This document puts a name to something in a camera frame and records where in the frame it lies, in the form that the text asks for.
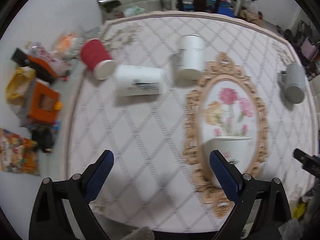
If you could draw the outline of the white paper cup with calligraphy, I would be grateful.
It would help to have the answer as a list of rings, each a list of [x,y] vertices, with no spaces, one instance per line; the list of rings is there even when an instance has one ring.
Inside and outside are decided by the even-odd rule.
[[[209,156],[213,150],[218,150],[228,163],[234,164],[240,171],[245,171],[253,156],[253,136],[221,136],[207,137],[200,135],[200,157],[203,165],[204,177],[209,183],[218,189],[221,185],[210,167]]]

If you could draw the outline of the white paper cup lying sideways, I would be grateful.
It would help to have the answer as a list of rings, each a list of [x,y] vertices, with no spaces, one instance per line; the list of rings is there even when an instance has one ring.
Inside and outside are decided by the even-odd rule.
[[[163,69],[120,65],[115,72],[118,96],[159,95],[163,91]]]

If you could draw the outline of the red paper cup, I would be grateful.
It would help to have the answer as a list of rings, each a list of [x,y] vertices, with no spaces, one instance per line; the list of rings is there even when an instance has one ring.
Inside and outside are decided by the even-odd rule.
[[[97,80],[107,79],[117,67],[111,54],[97,38],[84,43],[80,49],[80,59]]]

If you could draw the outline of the white paper cup lying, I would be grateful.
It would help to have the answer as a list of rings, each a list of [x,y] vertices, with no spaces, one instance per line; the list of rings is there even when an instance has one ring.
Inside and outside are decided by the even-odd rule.
[[[187,80],[198,80],[204,71],[204,39],[194,35],[183,35],[179,42],[177,73]]]

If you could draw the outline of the black right gripper tip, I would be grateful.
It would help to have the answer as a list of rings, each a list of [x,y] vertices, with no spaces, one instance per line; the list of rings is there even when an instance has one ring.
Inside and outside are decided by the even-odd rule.
[[[320,160],[319,156],[310,156],[300,149],[296,148],[293,152],[293,157],[302,163],[302,169],[309,172],[316,178],[320,178]]]

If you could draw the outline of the colourful picture book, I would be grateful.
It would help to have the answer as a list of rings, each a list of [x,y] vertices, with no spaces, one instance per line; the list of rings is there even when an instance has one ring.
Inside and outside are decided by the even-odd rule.
[[[39,175],[37,142],[1,128],[1,171]]]

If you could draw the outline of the orange toy box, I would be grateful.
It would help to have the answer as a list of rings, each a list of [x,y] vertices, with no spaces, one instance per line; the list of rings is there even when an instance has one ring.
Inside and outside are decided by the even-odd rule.
[[[41,124],[53,124],[59,111],[63,108],[60,94],[39,81],[35,82],[34,88],[31,90],[29,102],[27,118],[31,122]]]

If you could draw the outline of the grey ribbed plastic mug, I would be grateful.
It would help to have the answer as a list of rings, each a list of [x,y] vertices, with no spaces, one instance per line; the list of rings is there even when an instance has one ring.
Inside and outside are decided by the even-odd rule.
[[[299,104],[305,98],[305,70],[297,63],[287,65],[286,70],[278,73],[278,82],[287,101]]]

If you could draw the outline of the yellow bag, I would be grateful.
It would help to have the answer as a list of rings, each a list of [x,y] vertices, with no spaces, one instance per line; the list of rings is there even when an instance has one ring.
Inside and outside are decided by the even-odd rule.
[[[22,105],[25,94],[36,78],[36,70],[30,67],[18,67],[5,89],[5,98],[9,104]]]

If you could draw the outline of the floral patterned table mat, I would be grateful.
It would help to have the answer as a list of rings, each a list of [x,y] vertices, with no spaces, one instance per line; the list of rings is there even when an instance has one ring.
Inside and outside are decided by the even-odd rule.
[[[204,39],[205,67],[198,80],[177,73],[183,35]],[[299,148],[318,151],[312,92],[289,103],[278,73],[299,58],[278,35],[225,16],[152,12],[106,22],[99,38],[120,65],[163,69],[159,95],[119,97],[115,76],[81,80],[73,112],[68,174],[81,173],[104,150],[114,166],[92,211],[122,224],[164,232],[218,230],[233,207],[204,177],[200,135],[253,136],[245,171],[279,178],[289,203],[314,178],[294,159]]]

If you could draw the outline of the silver foil package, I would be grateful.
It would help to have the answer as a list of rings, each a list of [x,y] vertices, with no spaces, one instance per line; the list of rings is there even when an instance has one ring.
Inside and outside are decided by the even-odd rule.
[[[99,8],[106,13],[110,13],[115,8],[121,6],[121,2],[118,0],[96,0],[96,1],[98,3]]]

